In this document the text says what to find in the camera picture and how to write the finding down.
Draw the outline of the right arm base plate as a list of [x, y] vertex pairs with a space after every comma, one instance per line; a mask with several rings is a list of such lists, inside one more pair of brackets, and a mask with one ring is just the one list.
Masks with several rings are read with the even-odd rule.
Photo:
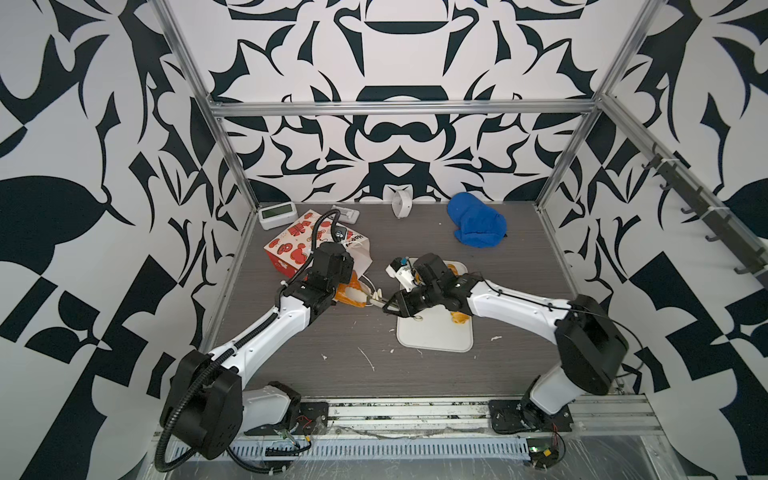
[[502, 435], [543, 431], [572, 431], [572, 416], [567, 406], [550, 415], [529, 400], [499, 400], [488, 402], [491, 429]]

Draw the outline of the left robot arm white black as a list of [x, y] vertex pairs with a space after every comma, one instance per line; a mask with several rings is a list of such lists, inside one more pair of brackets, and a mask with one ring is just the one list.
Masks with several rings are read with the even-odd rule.
[[241, 334], [208, 353], [193, 350], [181, 359], [159, 419], [157, 470], [173, 470], [194, 454], [212, 460], [246, 430], [289, 426], [298, 393], [278, 383], [250, 394], [244, 388], [351, 280], [354, 260], [343, 245], [322, 243], [311, 260], [308, 272], [283, 286], [275, 305]]

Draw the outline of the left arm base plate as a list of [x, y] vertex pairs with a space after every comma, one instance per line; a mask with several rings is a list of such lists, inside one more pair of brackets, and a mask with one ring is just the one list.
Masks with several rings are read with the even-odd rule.
[[250, 428], [244, 431], [244, 435], [277, 436], [283, 431], [299, 436], [323, 433], [327, 429], [329, 407], [327, 401], [301, 401], [289, 408], [287, 423]]

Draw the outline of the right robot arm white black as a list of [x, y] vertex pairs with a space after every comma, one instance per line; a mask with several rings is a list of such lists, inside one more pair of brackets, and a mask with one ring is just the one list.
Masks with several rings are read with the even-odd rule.
[[382, 307], [387, 314], [414, 318], [443, 307], [511, 325], [554, 345], [558, 363], [521, 401], [520, 409], [531, 414], [552, 417], [582, 395], [608, 394], [629, 350], [616, 322], [587, 295], [562, 300], [523, 293], [480, 273], [458, 275], [433, 253], [415, 261], [398, 257], [386, 273], [400, 284]]

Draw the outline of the brown triangular fake pastry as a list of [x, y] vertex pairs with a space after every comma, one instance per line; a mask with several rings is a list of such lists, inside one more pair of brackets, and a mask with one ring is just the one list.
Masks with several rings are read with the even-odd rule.
[[339, 284], [334, 300], [353, 307], [365, 308], [368, 304], [368, 296], [369, 290], [360, 282], [357, 273], [352, 272], [348, 283]]

